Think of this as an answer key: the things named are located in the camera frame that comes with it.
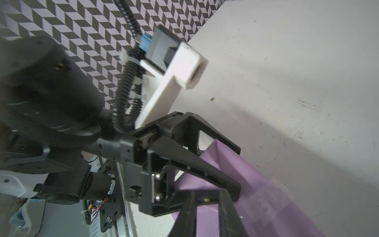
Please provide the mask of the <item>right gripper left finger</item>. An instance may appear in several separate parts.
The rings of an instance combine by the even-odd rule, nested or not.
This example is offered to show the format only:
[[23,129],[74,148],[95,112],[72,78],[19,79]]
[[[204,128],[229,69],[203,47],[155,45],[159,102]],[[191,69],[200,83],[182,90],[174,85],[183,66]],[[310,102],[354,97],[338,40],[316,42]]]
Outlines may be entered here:
[[196,237],[197,197],[191,191],[168,237]]

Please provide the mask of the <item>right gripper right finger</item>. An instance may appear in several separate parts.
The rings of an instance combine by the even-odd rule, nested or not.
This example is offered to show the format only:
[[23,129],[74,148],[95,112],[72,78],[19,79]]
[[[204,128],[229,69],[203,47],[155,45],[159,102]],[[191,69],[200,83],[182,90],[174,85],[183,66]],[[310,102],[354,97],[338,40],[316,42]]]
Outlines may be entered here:
[[249,236],[226,189],[219,190],[218,211],[220,237]]

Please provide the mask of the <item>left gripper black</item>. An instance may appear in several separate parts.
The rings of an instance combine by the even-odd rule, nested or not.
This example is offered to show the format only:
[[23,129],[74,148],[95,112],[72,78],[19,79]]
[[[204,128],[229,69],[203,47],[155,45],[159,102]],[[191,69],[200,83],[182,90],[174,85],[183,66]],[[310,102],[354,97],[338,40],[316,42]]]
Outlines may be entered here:
[[[206,205],[206,199],[217,203],[219,189],[225,189],[232,201],[240,198],[237,179],[205,157],[223,146],[234,155],[241,148],[201,116],[173,112],[126,133],[117,132],[111,118],[111,111],[101,112],[101,136],[84,150],[122,164],[125,199],[137,204],[141,212],[158,217],[180,211],[192,192],[196,205]],[[205,151],[199,148],[201,132],[214,139]],[[179,189],[176,170],[211,186]]]

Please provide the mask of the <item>pink wrapping paper sheet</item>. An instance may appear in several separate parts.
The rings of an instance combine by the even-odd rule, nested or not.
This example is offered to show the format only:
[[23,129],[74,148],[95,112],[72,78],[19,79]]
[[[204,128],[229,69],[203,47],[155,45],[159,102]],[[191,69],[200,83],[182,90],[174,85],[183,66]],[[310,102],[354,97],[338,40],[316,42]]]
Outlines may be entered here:
[[[292,202],[273,221],[263,226],[252,221],[242,206],[242,198],[257,191],[270,181],[239,155],[225,146],[217,148],[205,157],[206,161],[232,175],[241,184],[240,198],[234,202],[239,217],[250,237],[325,237],[307,215]],[[177,187],[209,188],[211,185],[184,173],[176,180]],[[197,208],[197,237],[219,237],[218,205],[202,205]]]

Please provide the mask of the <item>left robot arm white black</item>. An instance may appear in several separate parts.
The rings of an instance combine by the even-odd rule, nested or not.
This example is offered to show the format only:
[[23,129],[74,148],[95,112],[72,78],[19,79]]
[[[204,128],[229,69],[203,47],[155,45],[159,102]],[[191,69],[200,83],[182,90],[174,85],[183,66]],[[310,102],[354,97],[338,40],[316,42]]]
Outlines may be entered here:
[[153,217],[179,212],[173,233],[194,236],[196,208],[217,203],[220,229],[241,193],[230,175],[200,158],[205,132],[240,148],[193,113],[171,113],[180,90],[193,88],[206,59],[180,40],[128,54],[112,110],[50,37],[1,42],[1,169],[45,174],[33,199],[56,204],[100,201],[105,231],[127,201]]

